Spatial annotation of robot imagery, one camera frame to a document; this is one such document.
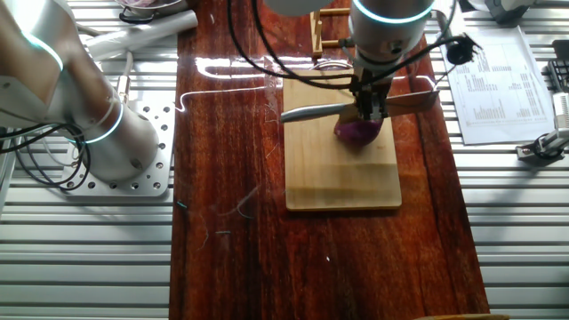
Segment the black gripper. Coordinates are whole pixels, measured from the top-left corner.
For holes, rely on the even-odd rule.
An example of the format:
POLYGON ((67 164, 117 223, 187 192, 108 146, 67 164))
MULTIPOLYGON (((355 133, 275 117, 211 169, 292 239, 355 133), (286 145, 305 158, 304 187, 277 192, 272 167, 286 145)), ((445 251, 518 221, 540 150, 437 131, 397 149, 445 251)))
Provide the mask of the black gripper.
POLYGON ((355 68, 349 90, 354 95, 357 113, 365 120, 380 120, 388 116, 386 98, 392 84, 392 75, 379 78, 379 73, 369 69, 355 68))

